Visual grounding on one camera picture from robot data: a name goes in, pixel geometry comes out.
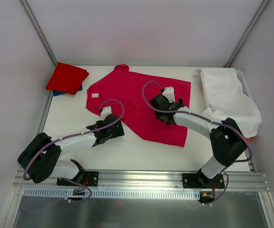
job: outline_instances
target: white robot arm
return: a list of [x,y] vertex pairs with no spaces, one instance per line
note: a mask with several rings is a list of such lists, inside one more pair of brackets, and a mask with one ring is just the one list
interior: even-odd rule
[[[101,111],[100,121],[78,133],[63,137],[49,137],[46,133],[39,133],[19,156],[18,162],[23,169],[26,169],[37,152],[50,143],[51,145],[47,147],[46,151],[42,152],[28,169],[27,174],[29,177],[35,183],[40,183],[48,177],[66,178],[81,183],[85,178],[84,168],[75,160],[63,161],[59,160],[59,157],[80,148],[94,147],[105,143],[109,139],[123,136],[124,131],[121,121],[112,124],[118,118],[118,116],[112,114],[111,107],[108,106]],[[84,134],[98,128],[103,129]]]
[[213,156],[201,167],[197,172],[197,178],[194,178],[189,186],[209,188],[212,179],[233,164],[246,150],[246,144],[237,135],[237,133],[241,134],[241,131],[233,119],[227,118],[224,121],[212,119],[208,122],[207,117],[191,112],[184,106],[182,99],[176,103],[173,87],[162,89],[161,94],[151,99],[150,103],[156,109],[157,119],[167,125],[185,126],[211,140]]

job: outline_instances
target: pink shirt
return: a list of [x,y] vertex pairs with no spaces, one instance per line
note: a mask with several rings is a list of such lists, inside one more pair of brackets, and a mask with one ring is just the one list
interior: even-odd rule
[[[190,82],[131,72],[127,65],[122,64],[88,88],[86,108],[100,115],[99,106],[103,101],[118,99],[125,107],[122,121],[142,139],[183,147],[187,128],[174,124],[166,125],[157,120],[154,111],[144,102],[142,88],[148,81],[156,81],[162,88],[174,87],[176,101],[183,98],[184,105],[189,107]],[[149,84],[145,89],[145,97],[148,100],[159,93],[160,89],[155,84]],[[115,115],[121,114],[121,106],[116,102],[106,103],[106,106],[111,106]]]

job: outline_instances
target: white towel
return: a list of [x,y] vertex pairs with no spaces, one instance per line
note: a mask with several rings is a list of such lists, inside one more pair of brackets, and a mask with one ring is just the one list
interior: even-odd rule
[[201,68],[204,99],[207,109],[203,115],[225,120],[230,117],[236,121],[246,138],[258,133],[261,115],[255,102],[243,94],[236,70],[233,68]]

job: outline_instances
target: white tabletop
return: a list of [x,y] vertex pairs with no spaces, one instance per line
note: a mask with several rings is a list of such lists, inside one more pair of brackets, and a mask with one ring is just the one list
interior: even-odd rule
[[[83,82],[83,90],[76,95],[53,97],[44,132],[66,135],[94,124],[99,116],[88,111],[87,89],[113,70],[113,66],[80,66],[90,74]],[[201,113],[205,109],[202,83],[195,67],[131,66],[130,71],[181,79],[191,82],[190,108]],[[85,169],[197,171],[212,156],[210,140],[189,129],[184,148],[142,140],[125,124],[125,136],[107,141],[93,148],[67,154],[61,159],[76,159]],[[239,159],[245,159],[243,153]],[[247,162],[235,163],[228,171],[249,171]]]

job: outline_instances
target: metal frame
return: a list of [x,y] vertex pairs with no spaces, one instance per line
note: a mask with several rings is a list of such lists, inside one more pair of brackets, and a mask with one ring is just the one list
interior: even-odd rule
[[19,0],[19,1],[20,1],[21,5],[22,5],[24,11],[26,12],[28,18],[30,19],[33,28],[37,32],[38,37],[40,38],[40,40],[41,40],[41,42],[42,42],[42,44],[43,44],[43,46],[44,46],[44,48],[45,48],[48,56],[50,57],[52,63],[55,66],[57,66],[57,59],[56,59],[55,55],[53,54],[53,51],[50,48],[50,45],[48,44],[48,41],[47,41],[47,39],[46,39],[46,37],[45,37],[42,29],[41,29],[41,27],[40,27],[40,25],[39,25],[36,17],[34,16],[34,13],[32,12],[31,7],[30,7],[28,1],[27,0]]
[[[183,173],[196,173],[192,171],[115,171],[95,170],[99,172],[98,187],[93,189],[113,190],[185,190],[182,185]],[[18,187],[60,187],[56,178],[34,184],[31,180],[23,179],[23,169],[19,169],[13,183]],[[229,175],[228,191],[256,191],[268,192],[270,190],[263,173],[256,172],[227,172]]]
[[[48,56],[50,57],[53,64],[57,65],[57,59],[53,54],[50,45],[45,38],[45,35],[40,28],[38,21],[32,12],[30,5],[27,0],[19,0],[22,4],[23,9],[25,10],[28,18],[30,19],[35,31],[37,32]],[[229,58],[225,67],[230,67],[233,60],[239,53],[240,49],[243,47],[247,37],[250,32],[253,30],[255,24],[258,22],[259,18],[262,16],[266,7],[271,0],[263,0],[260,6],[258,7],[255,15],[251,19],[249,25],[244,31],[242,37],[240,38],[236,48],[234,49],[231,57]],[[41,121],[37,128],[37,133],[42,132],[45,126],[47,115],[49,112],[50,104],[52,101],[52,93],[49,94],[45,109]],[[118,190],[131,191],[134,190],[146,190],[148,191],[175,191],[175,192],[184,192],[189,191],[189,189],[184,189],[182,186],[182,173],[194,173],[188,171],[99,171],[99,181],[98,187],[93,188],[99,190],[100,192],[117,192]],[[11,196],[8,204],[6,205],[5,213],[3,214],[3,227],[13,227],[15,223],[16,214],[19,209],[19,204],[21,197],[24,194],[25,187],[34,188],[49,188],[52,189],[61,189],[56,185],[55,178],[49,178],[40,184],[34,184],[30,181],[24,181],[22,178],[23,170],[20,169],[17,172],[15,178]],[[263,173],[257,172],[228,172],[229,174],[229,187],[228,191],[256,191],[258,192],[265,218],[269,228],[274,228],[274,202],[272,195],[270,193],[270,188],[266,177]]]
[[229,60],[227,61],[227,64],[225,67],[231,67],[233,61],[235,60],[236,56],[238,55],[239,51],[243,47],[243,45],[246,42],[246,39],[249,37],[250,33],[253,31],[255,25],[257,24],[258,20],[261,18],[262,14],[265,12],[267,9],[267,6],[272,0],[263,0],[261,4],[259,5],[256,13],[252,17],[250,23],[247,25],[244,33],[242,34],[240,40],[238,41],[234,51],[232,52]]

